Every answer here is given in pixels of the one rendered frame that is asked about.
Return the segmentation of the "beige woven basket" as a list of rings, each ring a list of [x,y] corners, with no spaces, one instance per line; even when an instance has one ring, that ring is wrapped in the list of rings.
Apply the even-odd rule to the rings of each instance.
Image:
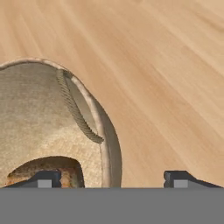
[[[48,60],[0,65],[0,187],[60,172],[64,188],[122,183],[122,153],[102,105]]]

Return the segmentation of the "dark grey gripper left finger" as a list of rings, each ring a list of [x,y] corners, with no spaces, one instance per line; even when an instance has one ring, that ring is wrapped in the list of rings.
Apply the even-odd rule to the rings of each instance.
[[[60,171],[39,171],[28,180],[7,185],[7,188],[61,188]]]

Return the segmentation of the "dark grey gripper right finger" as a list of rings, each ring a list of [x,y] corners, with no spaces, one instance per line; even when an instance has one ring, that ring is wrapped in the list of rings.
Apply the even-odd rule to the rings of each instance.
[[[164,188],[220,188],[200,179],[195,178],[188,171],[165,171]]]

